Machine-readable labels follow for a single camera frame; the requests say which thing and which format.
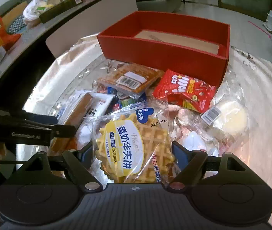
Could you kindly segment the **round white cake packet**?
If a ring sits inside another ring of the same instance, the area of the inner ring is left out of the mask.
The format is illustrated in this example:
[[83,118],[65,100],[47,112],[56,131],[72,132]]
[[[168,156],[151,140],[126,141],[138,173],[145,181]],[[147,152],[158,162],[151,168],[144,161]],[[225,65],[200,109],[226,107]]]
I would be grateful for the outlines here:
[[235,100],[221,101],[202,114],[181,109],[175,120],[182,130],[197,133],[220,153],[231,151],[249,139],[248,111]]

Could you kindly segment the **white blue long snack pack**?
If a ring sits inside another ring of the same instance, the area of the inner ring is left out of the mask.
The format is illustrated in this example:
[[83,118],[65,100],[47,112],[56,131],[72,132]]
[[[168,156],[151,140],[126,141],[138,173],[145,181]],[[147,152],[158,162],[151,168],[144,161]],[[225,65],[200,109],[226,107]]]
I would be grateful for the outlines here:
[[92,126],[83,123],[84,117],[102,116],[110,106],[113,94],[77,90],[61,107],[57,117],[60,125],[74,126],[74,136],[54,138],[48,151],[50,156],[60,155],[65,150],[80,150],[92,139]]

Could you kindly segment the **waffle snack packet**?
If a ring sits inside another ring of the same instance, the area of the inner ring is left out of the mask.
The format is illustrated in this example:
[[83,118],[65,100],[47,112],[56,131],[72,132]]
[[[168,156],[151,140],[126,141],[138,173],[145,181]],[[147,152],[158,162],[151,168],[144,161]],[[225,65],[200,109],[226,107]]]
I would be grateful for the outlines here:
[[150,99],[83,119],[91,128],[90,173],[105,183],[168,184],[180,172],[167,99]]

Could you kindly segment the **red candy bag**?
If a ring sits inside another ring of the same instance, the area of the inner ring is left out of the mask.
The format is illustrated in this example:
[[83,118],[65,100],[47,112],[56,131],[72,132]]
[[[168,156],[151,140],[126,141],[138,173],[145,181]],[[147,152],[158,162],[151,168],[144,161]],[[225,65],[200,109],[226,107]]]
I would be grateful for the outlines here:
[[167,98],[171,104],[204,113],[209,109],[216,90],[216,86],[203,80],[168,69],[153,91],[153,96]]

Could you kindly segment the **blue small snack packet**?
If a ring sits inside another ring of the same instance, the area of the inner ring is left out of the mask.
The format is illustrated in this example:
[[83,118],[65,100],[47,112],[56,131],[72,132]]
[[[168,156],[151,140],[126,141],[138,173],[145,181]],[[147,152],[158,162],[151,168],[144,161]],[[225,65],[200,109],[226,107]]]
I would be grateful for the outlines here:
[[107,109],[108,112],[114,112],[120,110],[128,105],[132,105],[134,103],[139,103],[147,100],[146,93],[143,93],[139,98],[134,99],[120,91],[112,87],[107,87],[107,93],[114,95],[109,108]]

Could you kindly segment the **brown tofu snack packet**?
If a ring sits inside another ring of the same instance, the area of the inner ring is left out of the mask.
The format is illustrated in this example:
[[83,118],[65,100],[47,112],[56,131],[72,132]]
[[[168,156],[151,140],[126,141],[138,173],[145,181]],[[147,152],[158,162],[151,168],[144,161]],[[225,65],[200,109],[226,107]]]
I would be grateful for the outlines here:
[[128,63],[98,79],[98,82],[138,99],[164,71],[135,63]]

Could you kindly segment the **floral beige tablecloth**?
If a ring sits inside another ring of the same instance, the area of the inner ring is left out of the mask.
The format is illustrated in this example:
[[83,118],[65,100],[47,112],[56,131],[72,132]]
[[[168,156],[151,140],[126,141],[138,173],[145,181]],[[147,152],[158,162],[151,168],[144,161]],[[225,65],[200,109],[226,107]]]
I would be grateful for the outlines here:
[[[272,188],[272,63],[246,55],[243,50],[230,49],[230,62],[213,103],[236,97],[245,104],[251,129],[230,151]],[[94,90],[99,76],[120,66],[121,62],[103,56],[96,36],[84,37],[52,63],[23,108],[57,115],[75,90]]]

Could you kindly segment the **dark green carton box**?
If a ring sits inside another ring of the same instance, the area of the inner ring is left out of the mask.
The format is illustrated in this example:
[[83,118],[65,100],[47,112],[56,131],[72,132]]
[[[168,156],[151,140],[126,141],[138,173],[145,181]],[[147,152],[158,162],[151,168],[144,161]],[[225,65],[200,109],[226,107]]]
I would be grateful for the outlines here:
[[47,11],[43,12],[39,15],[41,23],[46,23],[56,17],[57,15],[70,10],[71,8],[81,4],[83,0],[64,0],[63,2],[59,3],[58,5],[48,9]]

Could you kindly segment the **red cardboard box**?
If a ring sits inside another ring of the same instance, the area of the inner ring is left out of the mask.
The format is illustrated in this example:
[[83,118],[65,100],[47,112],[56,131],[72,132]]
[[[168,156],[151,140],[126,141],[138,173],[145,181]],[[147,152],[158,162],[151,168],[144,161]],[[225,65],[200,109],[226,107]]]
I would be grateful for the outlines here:
[[108,59],[220,86],[229,62],[230,25],[168,12],[136,11],[97,36]]

